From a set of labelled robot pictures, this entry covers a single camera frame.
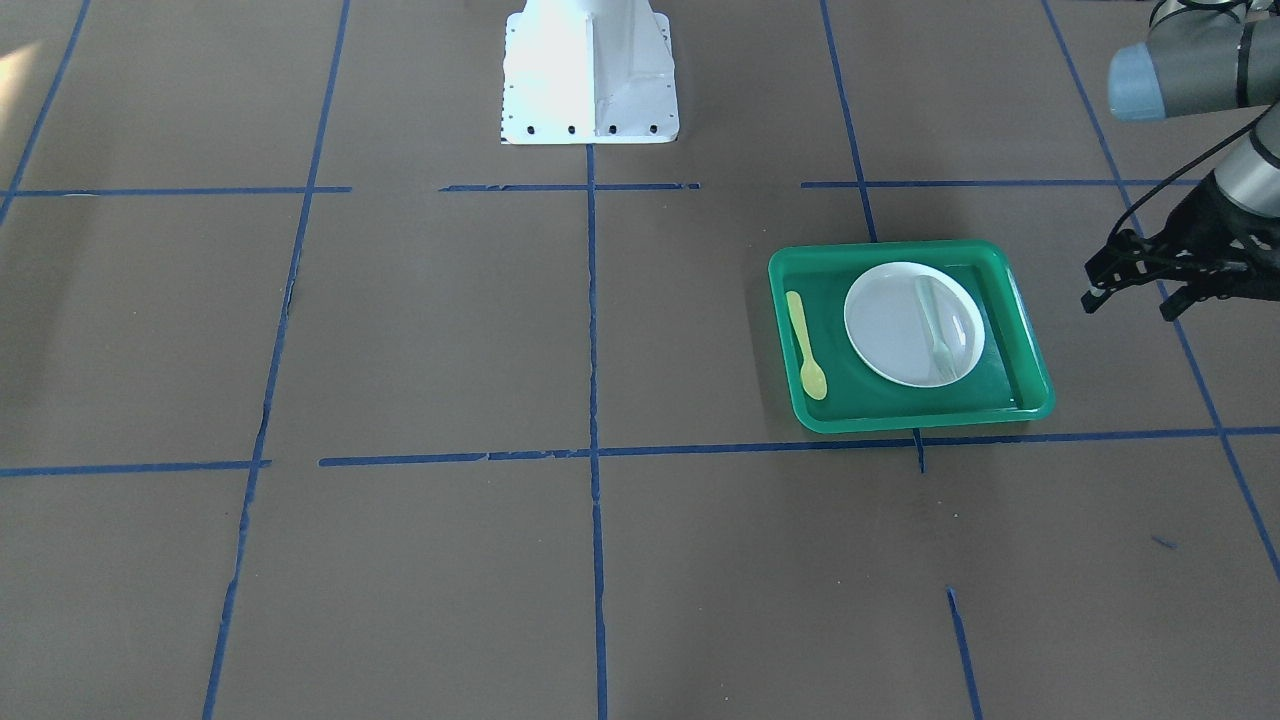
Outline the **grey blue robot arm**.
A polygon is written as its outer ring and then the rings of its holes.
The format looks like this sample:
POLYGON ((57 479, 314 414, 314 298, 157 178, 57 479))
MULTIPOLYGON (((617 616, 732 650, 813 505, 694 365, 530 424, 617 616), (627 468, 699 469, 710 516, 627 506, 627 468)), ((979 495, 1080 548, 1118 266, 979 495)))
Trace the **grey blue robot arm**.
POLYGON ((1119 219, 1085 264, 1082 307, 1116 292, 1174 281, 1160 307, 1176 320, 1211 299, 1277 299, 1279 27, 1275 1, 1160 1, 1144 42, 1108 68, 1108 104, 1125 122, 1231 109, 1261 114, 1216 145, 1224 159, 1143 236, 1119 219))

